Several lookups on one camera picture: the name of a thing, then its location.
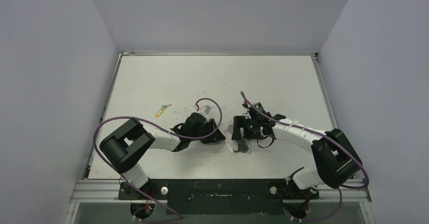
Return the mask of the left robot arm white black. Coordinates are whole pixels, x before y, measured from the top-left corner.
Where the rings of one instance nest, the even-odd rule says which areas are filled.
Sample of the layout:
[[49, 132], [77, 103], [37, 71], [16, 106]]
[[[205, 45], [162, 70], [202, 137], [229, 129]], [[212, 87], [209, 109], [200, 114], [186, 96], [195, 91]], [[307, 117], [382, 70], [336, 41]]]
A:
[[132, 184], [131, 192], [138, 199], [147, 198], [151, 192], [150, 178], [139, 164], [149, 149], [179, 152], [192, 141], [212, 144], [226, 139], [215, 120], [208, 119], [205, 113], [194, 112], [171, 130], [174, 134], [147, 130], [138, 119], [130, 118], [99, 144], [113, 169]]

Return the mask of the silver carabiner keyring with rings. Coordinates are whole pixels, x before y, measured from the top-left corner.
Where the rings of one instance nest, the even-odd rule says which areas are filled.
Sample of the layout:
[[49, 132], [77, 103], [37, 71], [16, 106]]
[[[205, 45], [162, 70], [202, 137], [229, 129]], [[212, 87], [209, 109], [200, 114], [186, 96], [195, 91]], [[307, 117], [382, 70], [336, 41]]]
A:
[[227, 129], [224, 131], [224, 136], [226, 137], [225, 143], [228, 149], [234, 153], [242, 153], [250, 155], [252, 153], [252, 145], [251, 143], [244, 139], [244, 140], [233, 140], [232, 139], [232, 133], [233, 133], [233, 125], [230, 124]]

